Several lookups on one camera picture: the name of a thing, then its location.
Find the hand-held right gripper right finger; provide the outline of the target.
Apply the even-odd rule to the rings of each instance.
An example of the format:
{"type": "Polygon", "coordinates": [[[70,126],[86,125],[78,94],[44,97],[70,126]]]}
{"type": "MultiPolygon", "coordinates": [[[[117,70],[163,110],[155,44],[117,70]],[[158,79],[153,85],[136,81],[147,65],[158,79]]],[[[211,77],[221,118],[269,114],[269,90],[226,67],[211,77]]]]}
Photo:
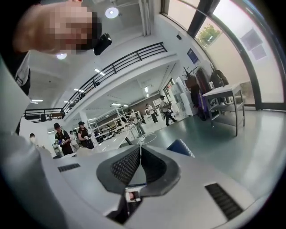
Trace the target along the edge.
{"type": "Polygon", "coordinates": [[[148,146],[173,159],[181,169],[166,194],[144,198],[128,220],[128,229],[237,229],[257,211],[249,191],[196,158],[148,146]]]}

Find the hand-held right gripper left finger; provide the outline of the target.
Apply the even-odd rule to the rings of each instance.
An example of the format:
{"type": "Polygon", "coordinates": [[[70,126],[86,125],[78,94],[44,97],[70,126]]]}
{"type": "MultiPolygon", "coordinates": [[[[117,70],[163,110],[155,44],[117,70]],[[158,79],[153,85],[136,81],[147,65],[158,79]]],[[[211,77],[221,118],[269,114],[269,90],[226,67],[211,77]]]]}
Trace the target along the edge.
{"type": "Polygon", "coordinates": [[[142,217],[134,215],[123,223],[115,221],[125,207],[125,185],[111,173],[112,165],[139,151],[130,145],[90,156],[52,161],[52,191],[59,201],[66,226],[60,229],[142,229],[142,217]]]}

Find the navy blue chair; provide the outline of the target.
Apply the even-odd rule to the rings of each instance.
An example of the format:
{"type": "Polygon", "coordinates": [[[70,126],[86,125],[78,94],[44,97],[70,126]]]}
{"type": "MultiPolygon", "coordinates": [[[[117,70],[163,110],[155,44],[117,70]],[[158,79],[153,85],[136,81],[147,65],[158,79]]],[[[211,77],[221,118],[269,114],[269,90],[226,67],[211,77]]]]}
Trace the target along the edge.
{"type": "Polygon", "coordinates": [[[195,155],[191,152],[182,139],[175,140],[167,147],[167,150],[195,158],[195,155]]]}

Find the white metal shelving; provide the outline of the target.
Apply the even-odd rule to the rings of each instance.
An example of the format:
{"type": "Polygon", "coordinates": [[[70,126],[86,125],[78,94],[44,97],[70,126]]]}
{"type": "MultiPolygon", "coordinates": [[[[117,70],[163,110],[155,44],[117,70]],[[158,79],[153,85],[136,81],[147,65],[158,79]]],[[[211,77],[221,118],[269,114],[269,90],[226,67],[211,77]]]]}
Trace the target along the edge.
{"type": "Polygon", "coordinates": [[[112,139],[120,134],[131,135],[135,139],[135,131],[133,121],[129,120],[129,115],[124,111],[128,105],[113,104],[114,108],[107,114],[91,121],[91,132],[94,135],[98,144],[112,139]]]}

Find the white cabinet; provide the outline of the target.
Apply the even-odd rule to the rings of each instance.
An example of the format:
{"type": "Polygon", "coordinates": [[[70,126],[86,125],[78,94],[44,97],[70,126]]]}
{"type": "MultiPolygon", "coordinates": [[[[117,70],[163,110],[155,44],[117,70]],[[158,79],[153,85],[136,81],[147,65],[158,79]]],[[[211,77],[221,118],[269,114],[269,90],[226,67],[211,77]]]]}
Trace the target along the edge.
{"type": "Polygon", "coordinates": [[[184,106],[186,115],[195,116],[197,112],[193,107],[190,91],[186,88],[180,77],[175,80],[175,86],[176,97],[178,98],[178,101],[184,106]]]}

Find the coat rack with clothes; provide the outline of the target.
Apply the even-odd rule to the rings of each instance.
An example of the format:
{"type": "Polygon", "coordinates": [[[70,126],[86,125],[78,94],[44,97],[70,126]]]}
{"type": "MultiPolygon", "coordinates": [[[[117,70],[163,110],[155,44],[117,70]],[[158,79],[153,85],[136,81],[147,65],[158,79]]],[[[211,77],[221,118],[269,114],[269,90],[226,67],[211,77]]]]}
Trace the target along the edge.
{"type": "Polygon", "coordinates": [[[197,111],[198,117],[202,121],[206,121],[210,116],[203,94],[210,91],[210,85],[206,80],[203,68],[197,66],[189,71],[189,68],[183,67],[183,76],[186,77],[185,85],[190,91],[193,107],[197,111]]]}

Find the grey metal desk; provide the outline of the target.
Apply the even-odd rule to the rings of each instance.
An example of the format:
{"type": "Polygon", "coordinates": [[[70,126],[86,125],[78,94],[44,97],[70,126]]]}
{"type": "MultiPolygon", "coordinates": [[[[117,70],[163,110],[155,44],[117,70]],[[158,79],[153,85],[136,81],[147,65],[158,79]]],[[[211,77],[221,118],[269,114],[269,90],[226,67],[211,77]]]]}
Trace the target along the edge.
{"type": "Polygon", "coordinates": [[[211,126],[215,123],[236,128],[245,126],[245,106],[240,84],[226,85],[203,94],[206,101],[211,126]]]}

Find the black balcony railing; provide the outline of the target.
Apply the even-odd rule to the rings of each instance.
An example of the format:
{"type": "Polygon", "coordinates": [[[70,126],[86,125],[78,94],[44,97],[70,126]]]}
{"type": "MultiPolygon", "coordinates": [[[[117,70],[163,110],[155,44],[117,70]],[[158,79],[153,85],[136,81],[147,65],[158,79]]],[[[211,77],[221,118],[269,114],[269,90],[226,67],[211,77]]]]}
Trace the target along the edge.
{"type": "Polygon", "coordinates": [[[165,52],[167,52],[167,49],[164,43],[158,42],[129,53],[109,64],[102,71],[96,70],[95,74],[76,90],[62,108],[26,109],[22,117],[34,123],[63,119],[77,103],[105,80],[133,64],[165,52]]]}

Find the black backpack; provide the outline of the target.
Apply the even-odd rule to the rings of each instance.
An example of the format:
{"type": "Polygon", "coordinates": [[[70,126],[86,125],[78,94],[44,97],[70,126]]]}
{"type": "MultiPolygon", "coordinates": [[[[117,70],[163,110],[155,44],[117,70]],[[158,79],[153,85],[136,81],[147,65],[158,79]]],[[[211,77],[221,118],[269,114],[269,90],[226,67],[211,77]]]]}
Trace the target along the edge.
{"type": "Polygon", "coordinates": [[[220,70],[214,70],[211,74],[210,81],[213,82],[215,88],[229,85],[227,78],[220,70]]]}

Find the person's black shirt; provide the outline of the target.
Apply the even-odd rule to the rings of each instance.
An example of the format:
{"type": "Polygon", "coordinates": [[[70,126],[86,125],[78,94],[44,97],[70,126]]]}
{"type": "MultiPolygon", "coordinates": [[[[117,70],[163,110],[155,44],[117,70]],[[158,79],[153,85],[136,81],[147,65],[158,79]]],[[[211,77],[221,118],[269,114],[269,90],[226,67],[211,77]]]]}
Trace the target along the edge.
{"type": "Polygon", "coordinates": [[[30,89],[30,52],[11,53],[7,58],[7,67],[22,91],[28,96],[30,89]]]}

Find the blue wall poster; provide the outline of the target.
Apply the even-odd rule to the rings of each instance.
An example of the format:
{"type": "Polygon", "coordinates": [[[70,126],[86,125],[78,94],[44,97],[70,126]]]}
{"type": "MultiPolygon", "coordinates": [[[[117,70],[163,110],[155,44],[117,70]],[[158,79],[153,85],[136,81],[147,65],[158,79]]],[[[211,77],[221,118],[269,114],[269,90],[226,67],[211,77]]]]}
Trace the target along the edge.
{"type": "Polygon", "coordinates": [[[193,64],[196,64],[199,61],[197,55],[194,53],[194,51],[191,48],[188,50],[187,55],[191,59],[193,64]]]}

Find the black window frame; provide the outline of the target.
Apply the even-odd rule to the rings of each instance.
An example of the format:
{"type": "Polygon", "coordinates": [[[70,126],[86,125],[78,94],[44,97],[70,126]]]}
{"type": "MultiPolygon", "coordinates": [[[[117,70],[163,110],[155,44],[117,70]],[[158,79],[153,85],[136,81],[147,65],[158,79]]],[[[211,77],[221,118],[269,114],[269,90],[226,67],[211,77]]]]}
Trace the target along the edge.
{"type": "Polygon", "coordinates": [[[286,112],[286,53],[253,0],[161,0],[158,34],[181,70],[220,70],[255,110],[286,112]],[[193,64],[192,49],[199,61],[193,64]]]}

